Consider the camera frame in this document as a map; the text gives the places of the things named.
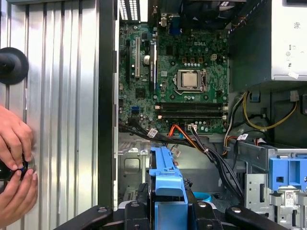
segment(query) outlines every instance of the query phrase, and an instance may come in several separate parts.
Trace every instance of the pcie slot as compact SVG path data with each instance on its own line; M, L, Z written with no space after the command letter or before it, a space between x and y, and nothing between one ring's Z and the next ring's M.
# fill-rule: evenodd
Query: pcie slot
M151 42L150 44L150 77L149 77L149 90L154 93L157 83L157 44Z
M126 40L126 83L130 83L130 40Z
M139 37L135 38L135 77L140 77L140 52L141 49L141 39Z

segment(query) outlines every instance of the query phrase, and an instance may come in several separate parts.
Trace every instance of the green motherboard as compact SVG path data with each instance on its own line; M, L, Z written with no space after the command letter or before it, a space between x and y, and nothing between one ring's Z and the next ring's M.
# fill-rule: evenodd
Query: green motherboard
M227 106L226 31L190 30L171 35L163 27L153 31L147 24L124 24L119 42L120 122L127 124L134 117L145 129L156 128L162 133L167 133L173 123L197 124L199 133L225 132L224 114L217 119L203 111L212 109L211 105L220 111ZM163 107L168 111L159 114Z

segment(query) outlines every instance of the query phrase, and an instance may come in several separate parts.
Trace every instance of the metal side panel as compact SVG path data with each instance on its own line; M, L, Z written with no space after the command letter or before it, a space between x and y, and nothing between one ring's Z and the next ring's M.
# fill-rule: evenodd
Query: metal side panel
M14 6L1 0L0 46L28 77L0 84L0 105L33 130L36 206L7 230L52 230L98 202L98 0Z

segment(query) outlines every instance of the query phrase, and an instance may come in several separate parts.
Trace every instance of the black plastic frame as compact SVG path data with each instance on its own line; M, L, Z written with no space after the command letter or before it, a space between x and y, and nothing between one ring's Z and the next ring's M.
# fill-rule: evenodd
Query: black plastic frame
M98 204L113 204L115 20L117 0L99 4Z

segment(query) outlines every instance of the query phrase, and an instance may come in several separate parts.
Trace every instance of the blue plastic bracket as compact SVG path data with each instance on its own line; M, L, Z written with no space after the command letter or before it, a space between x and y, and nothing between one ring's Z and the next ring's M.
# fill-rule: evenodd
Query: blue plastic bracket
M307 189L307 159L306 158L270 158L269 188L277 191L280 186L292 185L298 189Z
M155 176L156 196L180 196L184 201L155 202L155 230L187 230L188 198L180 170L173 163L173 156L166 147L151 148L155 153L156 169L150 169Z

